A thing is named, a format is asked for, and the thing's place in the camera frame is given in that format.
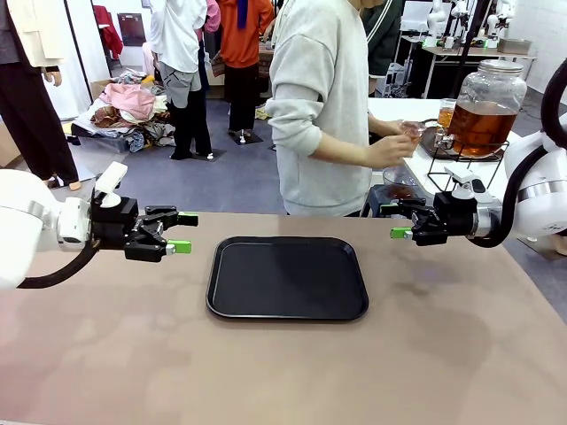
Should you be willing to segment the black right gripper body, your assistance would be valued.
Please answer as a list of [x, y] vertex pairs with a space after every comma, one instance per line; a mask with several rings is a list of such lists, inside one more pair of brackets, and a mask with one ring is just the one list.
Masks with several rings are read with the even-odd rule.
[[437, 234], [436, 243], [446, 243], [450, 236], [468, 236], [473, 228], [478, 202], [475, 198], [460, 199], [450, 191], [439, 192], [433, 200]]

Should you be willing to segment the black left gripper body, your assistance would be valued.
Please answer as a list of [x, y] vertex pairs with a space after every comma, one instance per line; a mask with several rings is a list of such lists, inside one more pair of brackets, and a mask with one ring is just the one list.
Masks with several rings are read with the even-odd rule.
[[90, 207], [91, 231], [99, 250], [122, 250], [138, 218], [135, 198], [123, 197], [112, 207], [103, 207], [96, 197]]

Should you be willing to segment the person's right hand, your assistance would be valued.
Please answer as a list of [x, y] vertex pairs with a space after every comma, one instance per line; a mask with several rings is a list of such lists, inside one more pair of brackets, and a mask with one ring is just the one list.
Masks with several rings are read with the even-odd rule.
[[411, 158], [416, 149], [407, 135], [389, 135], [369, 147], [369, 166], [387, 168], [399, 166], [405, 158]]

